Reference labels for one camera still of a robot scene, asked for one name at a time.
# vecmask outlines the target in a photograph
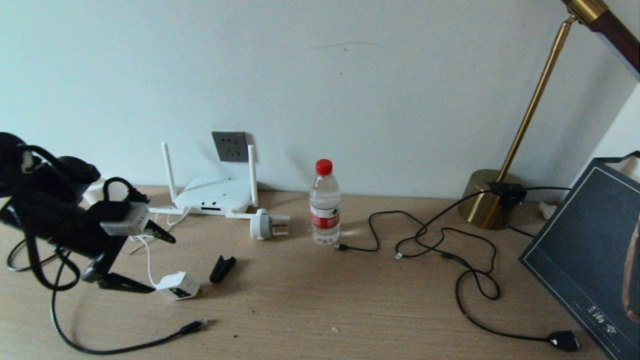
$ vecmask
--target black clip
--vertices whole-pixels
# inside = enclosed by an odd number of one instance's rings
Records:
[[[491,192],[500,197],[498,205],[504,208],[512,208],[515,205],[520,205],[524,202],[524,198],[527,196],[527,190],[521,184],[510,183],[488,183],[491,188]]]
[[[236,258],[233,256],[229,260],[225,260],[222,256],[218,259],[216,266],[213,267],[213,272],[209,276],[209,280],[213,283],[222,282],[222,279],[227,276],[229,270],[236,264]]]

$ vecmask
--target wooden desk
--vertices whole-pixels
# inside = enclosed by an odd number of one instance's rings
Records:
[[[166,188],[141,190],[149,195],[166,192]],[[371,247],[374,240],[367,225],[371,213],[403,209],[426,220],[451,202],[345,196],[341,239]],[[456,211],[435,224],[483,235],[498,247],[495,277],[502,298],[486,300],[469,277],[463,299],[470,314],[504,332],[546,336],[572,330],[582,345],[576,353],[495,336],[472,325],[458,310],[454,295],[461,265],[436,254],[394,259],[395,243],[417,229],[400,215],[376,219],[380,251],[340,252],[311,240],[306,194],[262,192],[260,203],[269,213],[291,215],[290,236],[254,241],[247,220],[190,215],[172,231],[175,245],[161,241],[151,245],[155,282],[187,271],[202,282],[198,297],[172,302],[156,293],[100,290],[81,282],[59,295],[61,326],[86,347],[112,349],[155,340],[199,318],[213,320],[205,331],[114,359],[606,359],[518,262],[529,241],[522,235],[478,229],[464,223]],[[537,231],[543,220],[532,208],[525,205],[513,225]],[[164,224],[164,216],[158,222]],[[0,234],[0,254],[6,256],[21,234],[5,226]],[[431,235],[439,237],[439,232]],[[47,248],[41,245],[43,256]],[[481,241],[450,234],[442,248],[475,266],[489,265],[490,249]],[[404,251],[412,250],[418,249],[411,245]],[[220,255],[235,256],[238,263],[221,284],[211,284],[209,274]],[[22,264],[24,256],[19,258]],[[72,259],[79,266],[86,264],[77,255]],[[45,267],[50,279],[57,268]],[[148,283],[145,252],[121,254],[112,271]],[[49,317],[51,293],[32,274],[6,270],[0,274],[3,358],[91,357],[71,349],[55,333]]]

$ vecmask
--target wall outlet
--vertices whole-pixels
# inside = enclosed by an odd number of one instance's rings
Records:
[[[246,163],[249,152],[246,147],[246,137],[242,131],[212,131],[213,142],[216,144],[220,161]]]

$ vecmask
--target black cord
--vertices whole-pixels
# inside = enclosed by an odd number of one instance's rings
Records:
[[[31,266],[30,265],[29,266],[24,266],[22,268],[17,268],[17,267],[15,267],[13,265],[13,259],[18,254],[18,252],[20,252],[20,250],[25,246],[26,243],[27,243],[26,239],[20,241],[16,246],[13,247],[11,252],[9,252],[9,255],[6,257],[6,266],[7,266],[7,268],[9,268],[9,271],[23,272],[23,271],[31,270]],[[49,256],[48,258],[46,258],[46,259],[44,259],[44,260],[42,260],[40,262],[40,266],[50,263],[53,259],[55,259],[57,257],[58,256],[56,254],[53,254],[53,255]]]
[[[397,244],[396,244],[396,253],[400,254],[399,248],[400,246],[406,242],[406,241],[410,241],[410,240],[414,240],[417,241],[418,238],[420,238],[421,236],[424,236],[427,233],[427,226],[431,223],[433,223],[435,220],[437,220],[438,218],[440,218],[442,215],[444,215],[445,213],[447,213],[449,210],[451,210],[452,208],[455,208],[456,206],[460,205],[461,203],[475,197],[478,196],[482,193],[487,193],[487,192],[491,192],[491,190],[483,190],[480,192],[476,192],[476,193],[472,193],[470,195],[465,196],[464,198],[456,201],[455,203],[453,203],[452,205],[450,205],[448,208],[444,209],[443,211],[441,211],[439,214],[437,214],[435,217],[433,217],[429,222],[427,222],[426,224],[423,224],[420,220],[418,220],[417,218],[415,218],[413,215],[402,211],[402,210],[393,210],[393,211],[379,211],[377,213],[373,213],[369,216],[369,228],[371,229],[371,232],[374,236],[374,239],[376,240],[376,247],[373,249],[361,249],[358,247],[352,247],[346,244],[339,244],[336,246],[336,249],[338,250],[358,250],[358,251],[378,251],[380,249],[380,239],[378,238],[378,234],[376,233],[376,230],[373,227],[373,223],[372,220],[374,217],[378,216],[378,215],[382,215],[382,214],[394,214],[394,213],[400,213],[400,214],[404,214],[406,216],[408,216],[409,218],[411,218],[413,221],[417,222],[418,224],[420,224],[420,229],[415,233],[415,235],[406,238],[406,239],[402,239],[400,240]],[[405,255],[403,254],[403,257],[406,258],[416,258],[418,256],[424,255],[427,252],[431,251],[431,249],[427,249],[423,252],[420,252],[418,254],[409,254],[409,255]]]
[[[568,191],[571,191],[571,188],[563,188],[563,187],[558,187],[558,186],[533,186],[533,187],[530,187],[530,188],[524,188],[524,190],[568,190]],[[511,226],[509,223],[506,222],[506,220],[502,222],[502,225],[504,227],[506,227],[507,229],[513,230],[516,233],[520,233],[520,234],[522,234],[524,236],[528,236],[530,238],[535,238],[536,237],[535,235],[527,233],[526,231],[523,231],[523,230],[520,230],[520,229],[518,229],[516,227]]]
[[[104,182],[104,185],[102,185],[102,196],[104,197],[105,201],[109,201],[109,185],[111,185],[112,183],[124,184],[127,187],[129,193],[134,191],[134,187],[130,182],[126,181],[125,179],[122,179],[121,177],[111,177]]]
[[[555,186],[535,186],[535,187],[530,187],[530,188],[525,188],[525,190],[571,190],[570,188],[561,188],[561,187],[555,187]],[[481,329],[488,331],[492,334],[496,334],[496,335],[500,335],[500,336],[505,336],[508,338],[514,338],[514,339],[520,339],[520,340],[530,340],[530,341],[540,341],[540,342],[546,342],[546,343],[551,343],[554,346],[561,348],[565,351],[575,351],[578,348],[578,343],[575,340],[575,338],[573,337],[573,333],[571,332],[566,332],[567,334],[564,334],[565,336],[567,336],[570,340],[569,341],[563,341],[563,344],[565,342],[570,343],[571,346],[569,347],[562,347],[558,345],[558,341],[556,339],[558,338],[558,334],[562,334],[565,332],[555,332],[552,333],[551,335],[549,335],[546,338],[538,338],[538,337],[534,337],[534,336],[522,336],[522,335],[514,335],[514,334],[507,334],[505,332],[499,332],[499,331],[495,331],[493,329],[488,328],[487,326],[481,324],[480,322],[478,322],[477,320],[473,319],[469,313],[467,312],[467,310],[465,309],[465,307],[462,304],[462,300],[460,297],[460,284],[462,279],[468,275],[468,274],[472,274],[476,280],[476,285],[477,285],[477,289],[480,291],[480,293],[482,293],[482,295],[490,300],[497,300],[500,297],[500,286],[498,285],[498,282],[493,278],[493,276],[491,276],[491,273],[493,272],[493,268],[494,268],[494,264],[495,264],[495,258],[497,255],[497,248],[495,247],[495,245],[489,241],[486,238],[483,238],[482,236],[479,235],[475,235],[475,234],[471,234],[471,233],[467,233],[465,231],[462,230],[458,230],[452,227],[443,227],[440,229],[440,233],[442,234],[440,240],[435,243],[434,245],[426,245],[424,243],[421,243],[419,238],[421,236],[424,236],[427,233],[428,230],[428,226],[431,225],[434,221],[436,221],[438,218],[440,218],[442,215],[446,214],[448,211],[450,211],[451,209],[455,208],[456,206],[458,206],[459,204],[461,204],[462,202],[471,199],[472,197],[475,197],[477,195],[480,195],[482,193],[486,193],[486,192],[491,192],[492,190],[485,190],[485,191],[481,191],[481,192],[476,192],[470,195],[467,195],[466,197],[456,201],[454,204],[450,205],[449,207],[447,207],[446,209],[444,209],[443,211],[439,212],[436,216],[434,216],[433,218],[431,218],[430,220],[428,220],[425,223],[422,223],[420,220],[416,219],[414,216],[412,216],[409,213],[406,213],[404,211],[381,211],[379,213],[374,213],[369,217],[369,227],[371,228],[371,231],[373,232],[373,235],[375,237],[376,240],[376,249],[377,250],[380,247],[380,241],[378,239],[378,235],[376,234],[375,229],[373,228],[372,224],[371,224],[371,218],[373,216],[376,215],[380,215],[380,214],[389,214],[389,213],[402,213],[405,214],[406,216],[410,217],[411,219],[413,219],[414,221],[416,221],[418,224],[421,225],[420,229],[415,233],[414,236],[410,237],[410,238],[406,238],[406,239],[402,239],[400,240],[397,244],[396,244],[396,252],[399,255],[402,255],[402,257],[404,258],[416,258],[418,256],[422,256],[430,251],[435,251],[435,252],[439,252],[440,255],[445,258],[445,259],[453,259],[455,261],[457,261],[459,264],[461,264],[462,266],[464,266],[465,268],[467,268],[466,271],[464,271],[462,274],[460,274],[460,276],[458,277],[458,280],[456,281],[456,301],[458,303],[458,308],[460,309],[460,311],[462,312],[462,314],[465,316],[465,318],[467,318],[469,321],[471,321],[474,325],[480,327]],[[437,247],[445,240],[445,231],[456,231],[458,233],[461,234],[465,234],[467,236],[471,236],[480,240],[483,240],[484,242],[486,242],[487,244],[489,244],[493,250],[493,254],[491,256],[491,263],[490,263],[490,268],[488,271],[482,271],[479,270],[477,268],[474,268],[471,264],[469,264],[468,261],[464,260],[463,258],[452,254],[450,252],[446,252],[446,251],[442,251],[437,249]],[[409,240],[414,240],[417,244],[419,244],[422,247],[425,247],[426,250],[423,252],[420,252],[418,254],[409,254],[409,255],[404,255],[401,254],[399,251],[399,247],[406,241]],[[493,284],[493,287],[495,289],[495,295],[489,295],[487,294],[487,292],[485,292],[484,288],[482,287],[482,284],[480,283],[480,278],[479,276],[484,276],[485,278],[487,278],[489,281],[491,281],[491,283]]]
[[[513,227],[513,226],[509,225],[509,223],[508,223],[508,222],[506,222],[506,221],[503,221],[503,222],[502,222],[502,225],[504,225],[504,227],[506,227],[507,229],[513,230],[513,231],[515,231],[516,233],[523,234],[523,235],[528,236],[528,237],[530,237],[530,238],[535,238],[535,237],[536,237],[535,235],[529,234],[529,233],[527,233],[526,231],[520,230],[520,229],[518,229],[518,228],[516,228],[516,227]]]
[[[61,286],[58,286],[57,284],[51,284],[51,282],[49,282],[47,277],[44,275],[44,272],[42,271],[42,262],[40,260],[40,255],[38,254],[38,244],[36,242],[36,237],[33,236],[30,231],[24,228],[24,226],[22,225],[22,221],[20,220],[20,216],[18,216],[13,207],[9,207],[8,210],[13,214],[16,224],[22,229],[22,232],[24,233],[24,241],[27,245],[27,255],[29,257],[29,266],[31,267],[31,272],[36,277],[36,279],[38,279],[40,284],[42,284],[42,286],[46,287],[49,290],[57,291],[66,291],[73,288],[80,280],[80,269],[78,269],[76,264],[71,262],[71,260],[66,260],[67,266],[69,266],[69,268],[75,275],[74,280]]]
[[[69,254],[71,253],[71,251],[67,251],[66,254],[60,254],[60,259],[62,260],[62,264],[60,265],[60,268],[58,269],[58,274],[56,276],[56,281],[54,283],[54,289],[53,292],[51,294],[51,320],[53,321],[53,325],[56,328],[56,331],[58,332],[58,334],[62,337],[62,340],[65,341],[65,343],[67,345],[69,345],[70,347],[80,351],[80,352],[84,352],[85,354],[91,354],[91,355],[114,355],[114,354],[122,354],[123,352],[130,352],[130,351],[134,351],[134,350],[140,350],[143,348],[149,348],[149,347],[154,347],[160,344],[164,344],[174,338],[177,338],[178,336],[182,336],[182,335],[186,335],[186,334],[190,334],[192,332],[196,332],[198,330],[200,330],[200,328],[206,323],[206,320],[199,320],[199,321],[194,321],[191,322],[185,326],[183,326],[180,330],[174,332],[173,334],[169,335],[169,336],[165,336],[161,339],[158,340],[154,340],[154,341],[150,341],[148,343],[144,343],[144,344],[139,344],[139,345],[134,345],[131,347],[124,347],[124,348],[117,348],[117,349],[113,349],[113,350],[93,350],[90,348],[86,348],[86,347],[82,347],[76,343],[74,343],[73,341],[71,341],[66,335],[65,333],[62,331],[62,329],[60,328],[60,325],[58,323],[58,317],[56,316],[56,294],[58,293],[58,291],[56,290],[56,288],[58,287],[58,283],[60,281],[60,276],[62,275],[62,270],[64,269],[65,265],[68,266],[68,264],[70,263],[70,261],[68,260]]]

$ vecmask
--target plastic water bottle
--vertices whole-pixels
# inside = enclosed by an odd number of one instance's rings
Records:
[[[331,245],[340,236],[340,188],[327,159],[316,163],[316,179],[309,191],[314,241]]]

